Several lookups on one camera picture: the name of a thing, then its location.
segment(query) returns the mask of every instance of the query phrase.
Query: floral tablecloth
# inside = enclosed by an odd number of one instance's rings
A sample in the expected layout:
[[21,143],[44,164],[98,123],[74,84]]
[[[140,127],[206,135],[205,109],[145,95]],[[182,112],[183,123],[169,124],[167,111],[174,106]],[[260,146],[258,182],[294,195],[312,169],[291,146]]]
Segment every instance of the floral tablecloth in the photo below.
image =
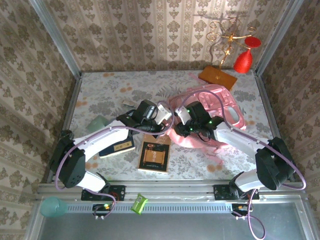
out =
[[[132,107],[123,106],[123,100],[131,100],[135,107],[144,99],[153,102],[183,93],[187,88],[206,84],[197,80],[201,71],[135,71],[92,72],[82,75],[82,85],[77,98],[70,129],[75,137],[88,134],[86,126],[98,115],[113,120]],[[254,73],[226,73],[237,79],[231,93],[246,120],[246,131],[259,137],[271,138],[271,130],[259,95]],[[100,159],[98,155],[86,163],[90,172],[99,172],[108,180],[155,179],[231,179],[241,171],[255,168],[255,161],[234,147],[227,149],[191,149],[171,145],[168,174],[150,173],[137,169],[142,134],[134,136],[136,149],[116,156]]]

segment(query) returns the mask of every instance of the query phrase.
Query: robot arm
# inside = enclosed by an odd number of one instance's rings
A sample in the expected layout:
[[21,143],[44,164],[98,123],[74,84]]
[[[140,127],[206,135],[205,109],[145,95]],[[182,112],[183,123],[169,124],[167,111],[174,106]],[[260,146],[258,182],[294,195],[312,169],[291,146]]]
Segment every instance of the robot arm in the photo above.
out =
[[79,186],[94,192],[99,192],[107,185],[107,181],[102,176],[86,171],[86,162],[108,146],[138,133],[135,130],[128,130],[125,127],[131,127],[149,133],[158,133],[165,127],[162,121],[168,120],[170,117],[171,113],[161,104],[157,106],[149,100],[144,100],[136,110],[118,116],[116,120],[105,128],[89,135],[74,139],[74,135],[70,130],[64,131],[53,152],[50,169],[56,173],[62,158],[72,147],[101,132],[102,134],[94,137],[92,140],[84,141],[72,151],[63,164],[58,176],[66,188]]
[[261,187],[277,190],[295,172],[283,159],[263,145],[269,145],[293,162],[287,146],[278,137],[272,140],[257,138],[238,128],[229,128],[223,118],[211,118],[198,101],[182,107],[176,113],[181,119],[181,123],[174,128],[178,135],[187,137],[191,133],[202,134],[209,139],[232,145],[255,159],[256,169],[241,172],[230,181],[230,191],[236,197]]

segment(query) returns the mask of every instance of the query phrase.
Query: patterned wall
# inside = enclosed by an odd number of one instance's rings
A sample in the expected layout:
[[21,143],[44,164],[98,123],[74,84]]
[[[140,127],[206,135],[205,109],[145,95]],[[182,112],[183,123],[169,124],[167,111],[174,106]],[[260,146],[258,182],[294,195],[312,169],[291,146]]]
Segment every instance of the patterned wall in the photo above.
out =
[[[260,59],[288,0],[45,0],[81,71],[203,69],[211,62],[206,39],[212,18],[238,16],[239,34],[256,27]],[[223,57],[213,47],[213,62]],[[244,49],[234,49],[232,67]]]
[[304,1],[262,78],[320,226],[320,1]]
[[73,77],[28,1],[0,1],[0,240],[23,239]]

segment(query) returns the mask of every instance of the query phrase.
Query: dark blue book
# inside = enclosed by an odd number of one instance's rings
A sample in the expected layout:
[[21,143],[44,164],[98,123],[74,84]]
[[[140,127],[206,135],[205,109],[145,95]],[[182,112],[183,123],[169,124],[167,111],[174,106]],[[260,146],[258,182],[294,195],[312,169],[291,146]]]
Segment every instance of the dark blue book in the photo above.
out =
[[99,157],[101,159],[115,156],[124,152],[128,152],[130,150],[135,149],[135,142],[132,136],[129,136],[127,139],[123,141],[118,141],[113,145],[110,145],[99,152]]

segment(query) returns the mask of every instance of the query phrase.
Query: book cover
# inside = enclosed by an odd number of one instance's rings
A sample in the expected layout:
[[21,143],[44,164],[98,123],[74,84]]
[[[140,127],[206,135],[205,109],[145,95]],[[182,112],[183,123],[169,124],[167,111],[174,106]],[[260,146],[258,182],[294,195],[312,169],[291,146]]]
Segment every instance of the book cover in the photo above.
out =
[[138,170],[168,173],[170,144],[171,140],[167,135],[157,139],[151,135],[145,135]]
[[135,149],[135,142],[132,136],[128,137],[123,141],[118,141],[113,145],[110,145],[99,152],[99,157],[101,159],[115,156],[124,152]]

